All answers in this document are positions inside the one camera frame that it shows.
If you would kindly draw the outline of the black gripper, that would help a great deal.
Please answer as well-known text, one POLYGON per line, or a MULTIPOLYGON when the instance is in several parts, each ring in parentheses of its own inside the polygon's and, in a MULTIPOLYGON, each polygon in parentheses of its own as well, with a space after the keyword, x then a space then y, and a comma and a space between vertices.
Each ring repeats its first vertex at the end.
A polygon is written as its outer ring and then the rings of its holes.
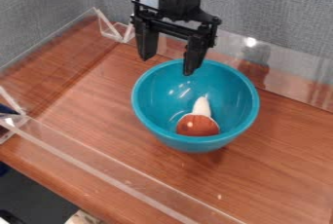
POLYGON ((138 54, 150 59, 158 51, 160 33, 188 39, 184 54, 184 75, 201 67, 214 45, 221 18, 205 12, 202 0, 131 0, 138 54))

